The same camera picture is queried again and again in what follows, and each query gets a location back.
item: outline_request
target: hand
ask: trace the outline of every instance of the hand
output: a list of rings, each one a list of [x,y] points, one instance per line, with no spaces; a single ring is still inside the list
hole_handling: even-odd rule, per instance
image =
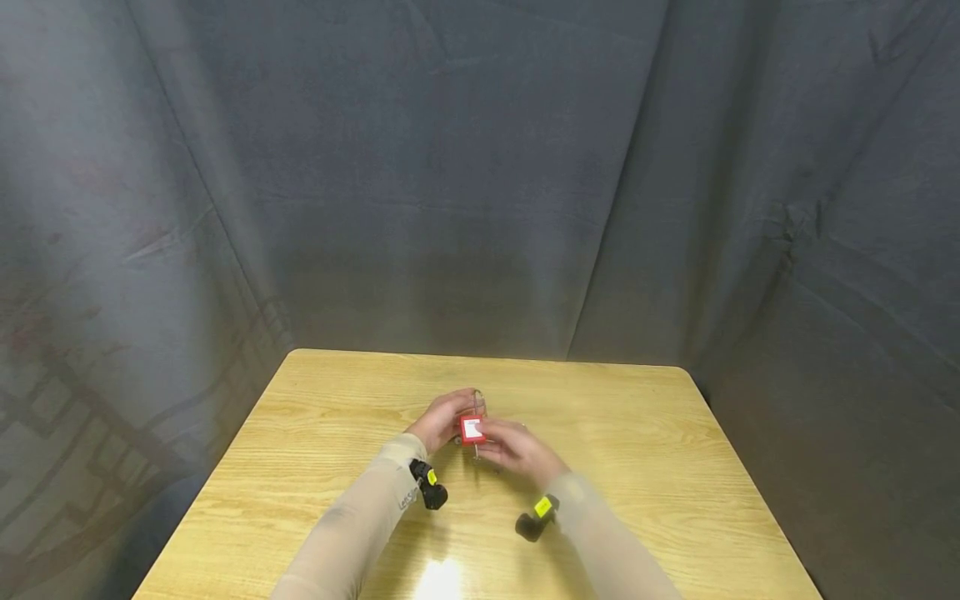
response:
[[[541,491],[570,467],[550,446],[527,431],[526,425],[511,420],[485,419],[477,429],[487,443],[477,446],[480,456],[495,465],[530,478]]]
[[[437,397],[426,412],[407,427],[405,433],[412,433],[423,442],[427,454],[433,454],[453,436],[460,433],[460,417],[462,415],[486,415],[487,401],[479,390],[464,388]]]

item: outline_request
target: dark gray backdrop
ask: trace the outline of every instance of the dark gray backdrop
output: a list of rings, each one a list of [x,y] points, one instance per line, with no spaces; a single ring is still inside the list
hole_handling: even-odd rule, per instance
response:
[[[952,0],[0,3],[0,590],[124,597],[285,351],[688,368],[960,592]]]

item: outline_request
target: left hand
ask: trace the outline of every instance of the left hand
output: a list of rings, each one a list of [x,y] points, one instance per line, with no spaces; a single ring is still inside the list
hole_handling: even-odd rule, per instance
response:
[[[476,409],[473,395],[476,394]],[[412,433],[426,446],[426,453],[433,454],[460,433],[462,415],[486,415],[487,401],[479,390],[464,388],[435,398],[426,412],[407,427],[404,433]]]

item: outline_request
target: wooden table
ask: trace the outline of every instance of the wooden table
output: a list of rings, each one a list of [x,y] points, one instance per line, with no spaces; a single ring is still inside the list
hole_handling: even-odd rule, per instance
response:
[[[439,394],[477,387],[585,473],[687,600],[819,598],[689,375],[672,367],[291,352],[136,598],[264,598],[327,506]],[[365,598],[586,598],[534,491],[450,445],[450,499],[408,510]]]

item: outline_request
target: beige arm sleeve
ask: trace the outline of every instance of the beige arm sleeve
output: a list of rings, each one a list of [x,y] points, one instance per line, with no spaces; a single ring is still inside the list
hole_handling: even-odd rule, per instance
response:
[[[417,436],[404,433],[387,442],[314,526],[271,597],[356,598],[403,512],[417,500],[409,469],[415,458],[426,460]]]
[[[557,523],[580,556],[597,598],[681,598],[657,560],[586,479],[567,473],[550,484],[546,492],[560,501]]]

